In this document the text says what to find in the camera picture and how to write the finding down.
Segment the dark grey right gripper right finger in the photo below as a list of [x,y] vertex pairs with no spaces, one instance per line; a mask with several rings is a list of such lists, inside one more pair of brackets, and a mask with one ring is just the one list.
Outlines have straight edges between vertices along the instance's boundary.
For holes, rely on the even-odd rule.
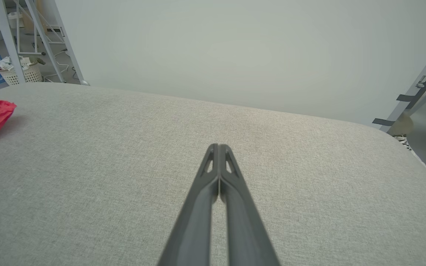
[[232,149],[219,146],[220,197],[226,204],[230,266],[279,266],[267,230]]

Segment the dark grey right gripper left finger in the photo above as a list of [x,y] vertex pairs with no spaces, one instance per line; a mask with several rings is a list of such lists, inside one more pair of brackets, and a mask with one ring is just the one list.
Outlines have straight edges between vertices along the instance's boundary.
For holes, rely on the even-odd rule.
[[219,145],[206,150],[176,219],[159,266],[209,266],[212,205],[219,194]]

